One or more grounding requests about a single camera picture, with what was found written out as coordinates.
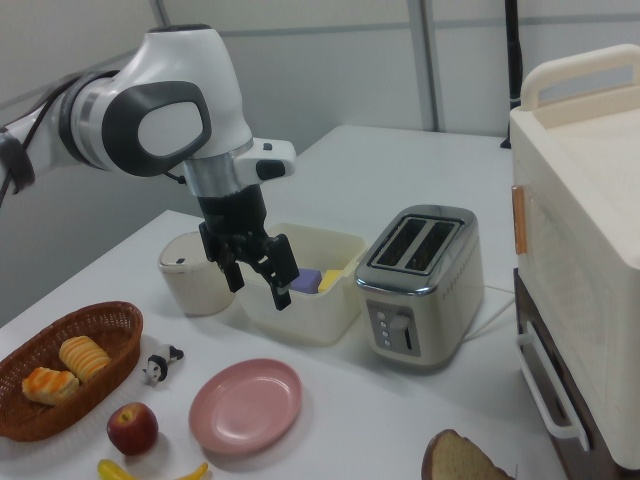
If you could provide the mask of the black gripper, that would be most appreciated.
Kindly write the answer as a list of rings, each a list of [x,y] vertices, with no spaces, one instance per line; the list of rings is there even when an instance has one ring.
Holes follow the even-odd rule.
[[[291,304],[290,286],[299,269],[284,234],[268,237],[264,228],[266,206],[261,187],[251,185],[223,197],[199,197],[204,224],[201,235],[207,258],[222,269],[229,290],[244,285],[239,264],[249,264],[269,284],[274,306],[282,311]]]

